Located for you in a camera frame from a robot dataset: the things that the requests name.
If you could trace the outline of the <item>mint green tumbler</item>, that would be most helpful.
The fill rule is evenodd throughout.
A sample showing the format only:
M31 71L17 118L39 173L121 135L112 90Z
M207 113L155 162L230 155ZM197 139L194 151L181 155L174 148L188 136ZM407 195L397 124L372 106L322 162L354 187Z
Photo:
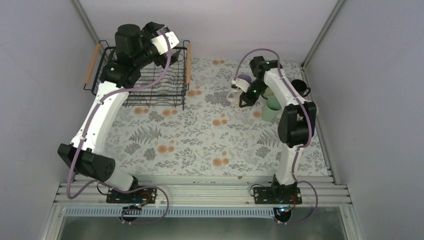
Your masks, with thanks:
M265 100L265 104L262 108L262 120L265 122L272 122L279 112L282 110L282 106L275 95L270 95Z

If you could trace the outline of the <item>black cylindrical cup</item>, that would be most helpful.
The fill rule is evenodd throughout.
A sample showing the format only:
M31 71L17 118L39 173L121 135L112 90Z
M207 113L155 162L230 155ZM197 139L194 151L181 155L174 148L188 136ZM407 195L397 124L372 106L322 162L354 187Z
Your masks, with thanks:
M291 81L291 85L294 87L297 93L303 98L307 97L311 92L311 88L307 86L307 84L303 80L294 79Z

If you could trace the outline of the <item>lilac plastic cup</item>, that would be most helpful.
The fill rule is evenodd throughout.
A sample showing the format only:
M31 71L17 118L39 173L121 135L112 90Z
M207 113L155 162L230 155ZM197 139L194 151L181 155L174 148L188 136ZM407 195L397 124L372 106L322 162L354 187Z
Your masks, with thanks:
M240 74L237 76L238 79L242 79L246 82L248 82L249 84L251 84L252 82L252 78L248 75L248 74Z

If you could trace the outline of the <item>light green mug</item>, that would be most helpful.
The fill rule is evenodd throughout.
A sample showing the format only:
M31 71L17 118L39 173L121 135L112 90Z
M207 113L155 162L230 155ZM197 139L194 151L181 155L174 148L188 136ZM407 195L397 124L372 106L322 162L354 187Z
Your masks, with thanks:
M274 92L269 87L267 87L265 92L262 94L262 96L265 99L267 99L269 96L274 96L274 95L275 95Z

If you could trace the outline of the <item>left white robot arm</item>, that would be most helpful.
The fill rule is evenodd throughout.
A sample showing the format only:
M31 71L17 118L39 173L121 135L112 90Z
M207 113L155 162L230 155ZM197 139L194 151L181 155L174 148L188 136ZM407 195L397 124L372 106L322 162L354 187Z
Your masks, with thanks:
M115 46L105 53L98 75L94 102L70 143L59 145L57 153L69 167L68 182L74 174L92 178L119 191L124 201L139 197L137 179L103 155L106 136L131 92L156 85L175 60L172 50L179 44L165 24L149 22L143 28L124 24L117 28Z

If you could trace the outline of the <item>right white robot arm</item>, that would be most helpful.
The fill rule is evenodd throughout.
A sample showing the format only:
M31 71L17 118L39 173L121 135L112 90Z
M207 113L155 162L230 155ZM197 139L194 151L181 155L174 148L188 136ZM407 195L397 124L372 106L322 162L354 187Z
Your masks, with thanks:
M297 159L312 139L317 106L307 101L283 74L278 60L254 57L249 63L255 80L239 98L239 107L253 106L266 89L271 89L282 109L277 127L283 143L281 161L271 183L271 198L278 204L297 196L298 181L294 175Z

